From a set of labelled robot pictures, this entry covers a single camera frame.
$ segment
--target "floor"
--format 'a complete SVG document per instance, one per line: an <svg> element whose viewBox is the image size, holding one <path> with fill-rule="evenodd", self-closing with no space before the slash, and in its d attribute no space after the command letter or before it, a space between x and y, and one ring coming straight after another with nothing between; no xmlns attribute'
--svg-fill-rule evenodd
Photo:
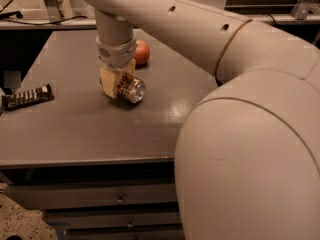
<svg viewBox="0 0 320 240"><path fill-rule="evenodd" d="M0 183L0 240L58 240L56 231L41 220L40 211L27 211L14 203L2 194L4 187Z"/></svg>

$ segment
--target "granite floor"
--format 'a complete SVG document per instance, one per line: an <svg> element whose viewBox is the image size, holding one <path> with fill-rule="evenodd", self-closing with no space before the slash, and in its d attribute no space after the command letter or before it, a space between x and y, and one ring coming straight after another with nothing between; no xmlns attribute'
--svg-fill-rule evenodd
<svg viewBox="0 0 320 240"><path fill-rule="evenodd" d="M0 240L58 240L56 231L41 220L40 211L14 203L2 194L4 187L0 184Z"/></svg>

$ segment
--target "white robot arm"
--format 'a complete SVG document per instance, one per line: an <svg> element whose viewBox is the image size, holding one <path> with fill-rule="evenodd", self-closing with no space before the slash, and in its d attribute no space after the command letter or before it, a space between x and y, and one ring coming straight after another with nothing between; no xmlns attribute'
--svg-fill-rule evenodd
<svg viewBox="0 0 320 240"><path fill-rule="evenodd" d="M319 50L188 0L86 1L108 65L131 61L136 25L228 82L195 107L177 141L186 239L320 239Z"/></svg>

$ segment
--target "desk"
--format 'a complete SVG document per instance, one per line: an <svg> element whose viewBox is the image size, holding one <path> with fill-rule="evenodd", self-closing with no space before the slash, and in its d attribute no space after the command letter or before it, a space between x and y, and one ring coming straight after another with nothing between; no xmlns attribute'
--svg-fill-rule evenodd
<svg viewBox="0 0 320 240"><path fill-rule="evenodd" d="M187 115L216 83L146 33L135 35L151 48L148 65L136 71L147 86L140 104L104 95L96 31L56 31L21 88L50 83L55 100L0 117L0 176L10 185L5 194L27 209L42 210L47 223L68 230L71 239L132 239L127 237L140 231L183 238L175 143ZM132 217L132 209L140 214L133 233L128 222L120 223L123 214ZM120 217L112 220L110 214Z"/></svg>

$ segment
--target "drawer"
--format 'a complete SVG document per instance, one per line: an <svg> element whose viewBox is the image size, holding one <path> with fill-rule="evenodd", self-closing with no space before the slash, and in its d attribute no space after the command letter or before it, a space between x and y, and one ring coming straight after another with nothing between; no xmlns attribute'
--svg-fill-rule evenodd
<svg viewBox="0 0 320 240"><path fill-rule="evenodd" d="M62 230L181 224L177 203L47 211L43 220L55 229Z"/></svg>
<svg viewBox="0 0 320 240"><path fill-rule="evenodd" d="M10 186L4 194L25 209L63 209L176 202L175 184L112 186L107 183Z"/></svg>
<svg viewBox="0 0 320 240"><path fill-rule="evenodd" d="M181 225L140 227L136 230L115 229L69 230L70 240L184 240Z"/></svg>

